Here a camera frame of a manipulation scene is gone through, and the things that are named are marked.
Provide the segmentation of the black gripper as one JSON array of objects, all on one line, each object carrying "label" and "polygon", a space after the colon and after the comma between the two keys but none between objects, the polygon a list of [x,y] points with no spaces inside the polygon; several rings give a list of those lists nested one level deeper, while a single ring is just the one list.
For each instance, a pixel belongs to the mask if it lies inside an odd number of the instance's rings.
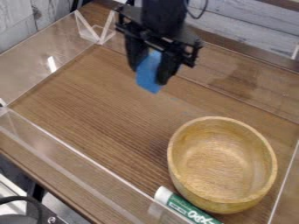
[{"label": "black gripper", "polygon": [[138,66],[154,48],[162,53],[157,70],[157,82],[166,85],[177,75],[181,65],[195,66],[202,38],[193,32],[186,18],[201,19],[205,11],[194,15],[190,0],[127,0],[115,11],[117,30],[125,35],[126,54],[131,69]]}]

